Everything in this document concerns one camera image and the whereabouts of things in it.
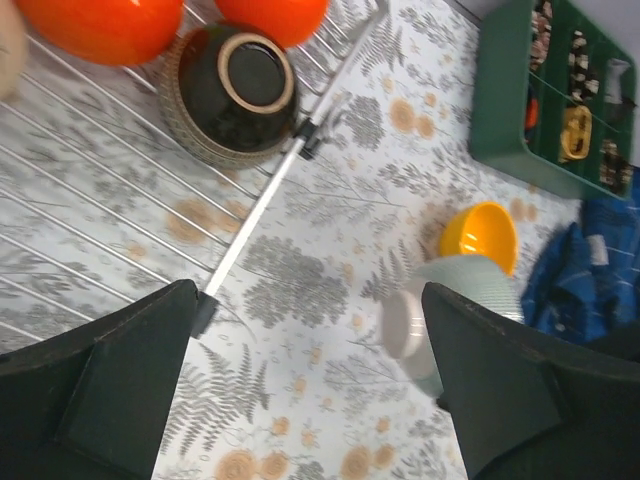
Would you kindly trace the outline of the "yellow bowl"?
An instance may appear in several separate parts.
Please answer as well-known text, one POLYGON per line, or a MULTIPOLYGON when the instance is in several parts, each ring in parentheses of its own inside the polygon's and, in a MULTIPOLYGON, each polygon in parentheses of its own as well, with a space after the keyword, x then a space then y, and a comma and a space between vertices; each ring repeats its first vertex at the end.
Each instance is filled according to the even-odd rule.
POLYGON ((482 202, 457 213, 438 244, 440 256, 482 255, 509 276, 515 272, 518 236, 509 212, 495 202, 482 202))

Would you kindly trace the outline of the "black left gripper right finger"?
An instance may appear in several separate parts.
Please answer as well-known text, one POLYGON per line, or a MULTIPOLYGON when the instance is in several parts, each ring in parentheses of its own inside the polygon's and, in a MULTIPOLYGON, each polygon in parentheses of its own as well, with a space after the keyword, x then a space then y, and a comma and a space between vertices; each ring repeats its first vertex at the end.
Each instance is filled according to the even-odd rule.
POLYGON ((638 477, 637 324, 576 345, 437 283, 422 304, 469 478, 638 477))

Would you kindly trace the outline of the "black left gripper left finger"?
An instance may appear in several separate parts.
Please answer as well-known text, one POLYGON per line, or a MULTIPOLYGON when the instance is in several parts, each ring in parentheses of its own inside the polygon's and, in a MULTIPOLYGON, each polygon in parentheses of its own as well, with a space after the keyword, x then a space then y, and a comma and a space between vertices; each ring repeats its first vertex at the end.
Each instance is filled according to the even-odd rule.
POLYGON ((2 355, 2 478, 151 478, 197 306, 179 280, 2 355))

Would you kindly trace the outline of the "mint green bowl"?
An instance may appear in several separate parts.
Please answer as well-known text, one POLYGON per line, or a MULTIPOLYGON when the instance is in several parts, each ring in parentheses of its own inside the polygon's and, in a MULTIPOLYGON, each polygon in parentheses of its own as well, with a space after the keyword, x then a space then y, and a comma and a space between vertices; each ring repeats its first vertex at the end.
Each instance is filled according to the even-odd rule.
POLYGON ((443 386, 422 306, 422 292, 429 282, 519 323, 524 316, 512 279, 482 255, 454 255, 424 263, 381 300, 378 320, 383 347, 422 392, 436 399, 443 393, 443 386))

